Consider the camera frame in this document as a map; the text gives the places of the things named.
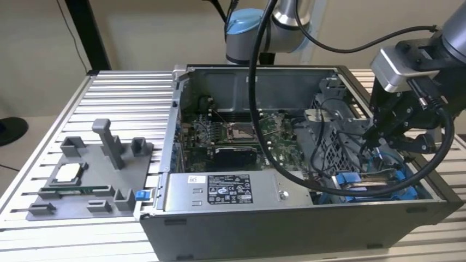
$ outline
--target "motherboard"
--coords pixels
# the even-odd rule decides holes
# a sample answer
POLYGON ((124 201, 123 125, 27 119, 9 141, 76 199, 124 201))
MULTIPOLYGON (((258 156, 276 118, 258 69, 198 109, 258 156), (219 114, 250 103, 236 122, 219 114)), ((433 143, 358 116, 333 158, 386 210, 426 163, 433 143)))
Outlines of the motherboard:
MULTIPOLYGON (((307 171, 291 115, 260 112, 260 128, 275 160, 290 171, 307 171)), ((271 168, 256 140, 248 113, 218 112, 183 118, 186 172, 252 171, 271 168)))

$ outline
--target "metal table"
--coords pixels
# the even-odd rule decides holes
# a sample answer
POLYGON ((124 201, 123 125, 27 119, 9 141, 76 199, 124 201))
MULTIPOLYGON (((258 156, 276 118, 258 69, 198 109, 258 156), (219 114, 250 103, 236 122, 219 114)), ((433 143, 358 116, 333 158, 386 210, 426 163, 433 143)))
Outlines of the metal table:
MULTIPOLYGON (((370 70, 353 70, 371 91, 370 70)), ((112 121, 122 142, 144 136, 155 144, 146 187, 158 182, 159 160, 171 107, 171 72, 100 72, 79 87, 51 130, 33 151, 5 194, 0 198, 0 261, 158 261, 139 222, 132 217, 29 222, 27 208, 36 200, 61 153, 67 136, 95 143, 91 131, 96 118, 112 121)), ((419 131, 410 132, 417 136, 419 131)), ((455 138, 437 168, 445 181, 466 201, 466 143, 455 138)), ((438 225, 417 228, 390 249, 314 254, 248 261, 465 261, 466 206, 438 225)))

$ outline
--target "warning label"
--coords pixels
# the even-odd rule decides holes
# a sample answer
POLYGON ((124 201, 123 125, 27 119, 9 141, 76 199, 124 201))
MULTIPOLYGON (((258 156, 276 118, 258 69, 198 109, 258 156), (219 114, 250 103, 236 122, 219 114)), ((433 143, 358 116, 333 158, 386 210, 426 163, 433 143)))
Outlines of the warning label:
POLYGON ((216 204, 251 204, 252 188, 248 175, 208 176, 207 202, 216 204))

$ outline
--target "white wall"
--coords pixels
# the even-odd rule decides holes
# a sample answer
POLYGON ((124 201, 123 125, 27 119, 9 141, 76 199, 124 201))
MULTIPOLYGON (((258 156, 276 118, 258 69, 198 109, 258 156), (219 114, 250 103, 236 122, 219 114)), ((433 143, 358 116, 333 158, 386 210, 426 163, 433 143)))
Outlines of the white wall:
MULTIPOLYGON (((383 35, 411 26, 442 25, 465 0, 317 0, 326 2, 318 40, 335 48, 358 47, 383 35)), ((313 48, 313 64, 342 64, 369 68, 382 46, 403 39, 427 38, 429 31, 401 35, 365 51, 331 53, 313 48)))
MULTIPOLYGON (((220 2, 226 10, 228 1, 220 2)), ((266 2, 242 0, 239 8, 263 8, 266 2)), ((223 24, 208 2, 91 0, 91 5, 114 69, 226 62, 223 24)), ((0 117, 56 115, 84 69, 55 0, 0 0, 0 33, 0 117)), ((87 63, 80 43, 79 48, 87 63)), ((299 54, 278 55, 276 62, 296 64, 299 54)))
MULTIPOLYGON (((220 1, 227 11, 230 1, 220 1)), ((267 0, 242 0, 239 8, 264 8, 267 0)), ((200 0, 92 0, 111 64, 119 69, 170 70, 175 64, 226 63, 223 23, 200 0)), ((276 62, 296 64, 299 54, 276 62)))
POLYGON ((0 0, 0 117, 56 115, 83 78, 55 0, 0 0))

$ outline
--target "white sticker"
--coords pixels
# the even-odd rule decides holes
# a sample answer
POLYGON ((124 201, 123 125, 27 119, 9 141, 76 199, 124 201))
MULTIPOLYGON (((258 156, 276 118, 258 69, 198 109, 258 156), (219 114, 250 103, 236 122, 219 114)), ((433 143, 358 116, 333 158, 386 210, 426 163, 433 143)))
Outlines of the white sticker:
POLYGON ((188 176, 188 184, 204 184, 206 176, 188 176))

